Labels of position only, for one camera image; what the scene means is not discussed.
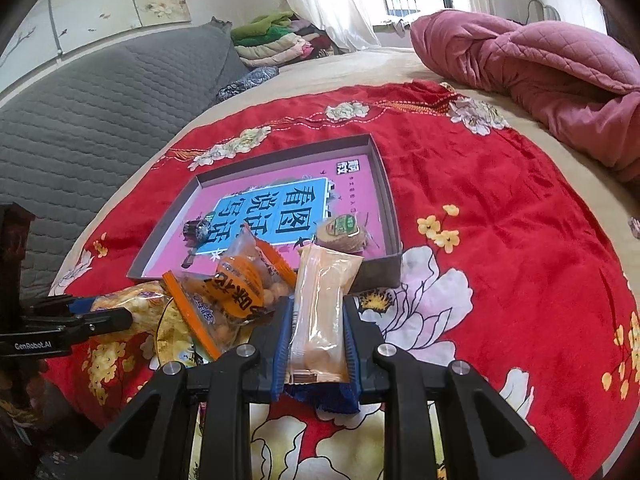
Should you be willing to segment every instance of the yellow flower print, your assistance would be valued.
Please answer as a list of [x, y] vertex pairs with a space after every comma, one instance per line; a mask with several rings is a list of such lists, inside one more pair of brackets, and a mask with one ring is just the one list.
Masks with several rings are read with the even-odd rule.
[[89, 390], [102, 406], [106, 402], [107, 393], [102, 387], [115, 378], [119, 357], [124, 357], [125, 344], [114, 341], [100, 344], [91, 352], [91, 366], [89, 366]]
[[442, 206], [442, 208], [449, 216], [458, 216], [460, 214], [460, 209], [458, 209], [458, 206], [455, 206], [453, 204], [444, 205]]
[[386, 310], [394, 304], [394, 298], [388, 290], [370, 290], [359, 295], [360, 309], [371, 309], [376, 312], [386, 312]]
[[613, 335], [613, 344], [616, 346], [622, 346], [625, 341], [625, 329], [620, 325]]
[[629, 391], [629, 381], [625, 379], [625, 381], [622, 383], [622, 386], [620, 386], [620, 398], [622, 400], [626, 399], [626, 394], [628, 393], [628, 391]]
[[609, 372], [606, 372], [603, 376], [602, 376], [602, 387], [604, 388], [604, 391], [608, 392], [609, 388], [611, 387], [611, 381], [612, 381], [612, 377], [611, 374]]
[[[626, 348], [624, 333], [625, 329], [620, 325], [614, 330], [613, 334], [613, 344], [615, 346], [622, 347], [621, 351], [623, 353], [622, 361], [618, 364], [618, 375], [620, 376], [620, 398], [623, 400], [626, 399], [626, 396], [628, 395], [629, 383], [632, 378], [636, 383], [640, 383], [640, 323], [638, 322], [638, 314], [636, 314], [636, 311], [631, 313], [631, 330], [627, 332], [627, 339], [629, 343], [628, 349]], [[626, 366], [629, 358], [631, 358], [630, 370]], [[613, 377], [610, 372], [606, 372], [602, 376], [602, 387], [606, 392], [609, 391], [612, 381]]]
[[130, 355], [126, 359], [122, 361], [122, 369], [125, 373], [129, 373], [136, 366], [136, 357], [134, 355]]
[[436, 234], [440, 232], [440, 221], [436, 219], [436, 215], [418, 218], [418, 232], [430, 240], [434, 240]]
[[433, 241], [438, 247], [444, 247], [444, 251], [447, 254], [451, 254], [453, 252], [453, 247], [456, 247], [460, 243], [460, 232], [443, 231], [440, 234], [435, 235]]
[[96, 240], [94, 242], [94, 249], [98, 253], [98, 258], [105, 257], [107, 255], [107, 253], [109, 252], [109, 250], [101, 243], [101, 242], [104, 241], [106, 236], [107, 236], [107, 233], [102, 233], [102, 236], [100, 237], [100, 240]]

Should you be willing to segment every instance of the folded clothes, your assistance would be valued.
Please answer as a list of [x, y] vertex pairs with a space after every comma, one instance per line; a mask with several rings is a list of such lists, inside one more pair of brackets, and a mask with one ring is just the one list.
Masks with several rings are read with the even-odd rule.
[[263, 57], [271, 57], [284, 52], [288, 48], [294, 46], [299, 39], [299, 35], [297, 35], [295, 32], [290, 32], [289, 34], [281, 37], [279, 40], [271, 41], [271, 43], [267, 43], [264, 45], [236, 46], [236, 52], [238, 53], [238, 56], [245, 59], [262, 59]]
[[306, 36], [302, 36], [302, 38], [305, 41], [309, 41], [309, 42], [311, 42], [315, 38], [319, 38], [319, 37], [320, 37], [320, 34], [318, 34], [317, 32], [314, 32], [313, 34], [307, 34]]
[[258, 46], [271, 43], [271, 41], [279, 40], [281, 37], [289, 34], [289, 29], [280, 27], [279, 25], [271, 25], [267, 29], [267, 33], [262, 36], [252, 36], [243, 40], [234, 40], [235, 46]]
[[238, 81], [222, 87], [218, 91], [216, 98], [218, 99], [218, 102], [225, 101], [234, 95], [241, 94], [249, 88], [254, 88], [265, 81], [276, 77], [278, 72], [279, 70], [276, 66], [261, 66], [260, 68], [251, 70], [251, 72]]
[[307, 34], [313, 34], [314, 32], [324, 32], [313, 25], [309, 25], [308, 27], [301, 28], [296, 31], [296, 34], [299, 36], [306, 36]]
[[263, 57], [262, 59], [245, 59], [243, 57], [240, 60], [246, 65], [251, 67], [257, 66], [280, 66], [287, 61], [300, 57], [302, 55], [302, 49], [307, 44], [302, 38], [298, 38], [296, 44], [283, 52], [271, 57]]
[[293, 20], [289, 27], [287, 27], [291, 32], [297, 32], [302, 28], [309, 27], [311, 22], [309, 20]]
[[331, 48], [331, 38], [328, 36], [319, 36], [309, 41], [316, 48]]
[[251, 23], [232, 28], [231, 38], [233, 40], [244, 40], [244, 38], [249, 38], [251, 36], [263, 36], [267, 33], [271, 25], [287, 27], [287, 25], [291, 23], [291, 20], [289, 19], [291, 16], [293, 16], [293, 12], [290, 10], [274, 12], [267, 16], [258, 16]]

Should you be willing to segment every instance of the transparent plastic wrapper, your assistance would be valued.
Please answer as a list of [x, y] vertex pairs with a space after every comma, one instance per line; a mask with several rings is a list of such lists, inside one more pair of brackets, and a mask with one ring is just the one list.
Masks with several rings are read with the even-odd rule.
[[109, 308], [124, 307], [130, 311], [133, 323], [127, 330], [95, 336], [100, 343], [128, 341], [136, 334], [155, 334], [158, 322], [171, 296], [162, 288], [161, 282], [146, 282], [130, 286], [118, 292], [98, 296], [91, 306], [91, 312]]
[[239, 327], [273, 311], [292, 294], [296, 273], [244, 224], [220, 257], [213, 276], [177, 270], [162, 276], [185, 322], [209, 356], [217, 359]]
[[362, 252], [368, 241], [366, 222], [358, 223], [353, 214], [329, 217], [316, 229], [315, 243], [340, 253]]
[[296, 273], [272, 245], [243, 224], [206, 286], [236, 322], [250, 322], [272, 312], [279, 297], [293, 293]]
[[229, 319], [204, 279], [207, 276], [189, 272], [166, 272], [162, 278], [182, 318], [209, 357], [217, 359], [229, 350], [238, 335], [239, 325]]
[[311, 244], [300, 258], [289, 353], [289, 383], [348, 383], [342, 297], [363, 258]]

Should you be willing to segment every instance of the orange snack bag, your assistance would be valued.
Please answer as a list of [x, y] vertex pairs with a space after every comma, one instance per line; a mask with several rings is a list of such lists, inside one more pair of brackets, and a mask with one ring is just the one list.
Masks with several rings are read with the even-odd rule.
[[256, 238], [247, 224], [222, 254], [216, 273], [204, 279], [208, 294], [237, 322], [249, 322], [273, 310], [291, 294], [296, 273], [271, 244]]
[[207, 287], [202, 279], [197, 275], [175, 276], [172, 272], [164, 273], [162, 278], [182, 318], [209, 357], [215, 360], [229, 350], [239, 326], [232, 323], [216, 302], [208, 298]]

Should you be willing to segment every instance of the snack bag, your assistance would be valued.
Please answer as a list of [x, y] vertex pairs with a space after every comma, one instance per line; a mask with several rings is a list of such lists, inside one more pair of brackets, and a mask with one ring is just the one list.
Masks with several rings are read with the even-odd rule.
[[99, 296], [91, 306], [91, 312], [123, 306], [133, 316], [130, 328], [121, 332], [94, 336], [100, 343], [128, 341], [136, 334], [155, 334], [164, 308], [171, 301], [160, 282], [146, 282], [130, 286], [118, 292]]
[[205, 280], [209, 295], [236, 322], [249, 322], [273, 310], [275, 301], [296, 286], [296, 273], [247, 224], [222, 254], [216, 273]]
[[289, 383], [348, 383], [342, 331], [342, 297], [356, 277], [362, 256], [311, 244], [302, 250]]
[[228, 318], [204, 282], [206, 276], [188, 272], [162, 275], [182, 318], [209, 357], [217, 359], [233, 346], [239, 325]]

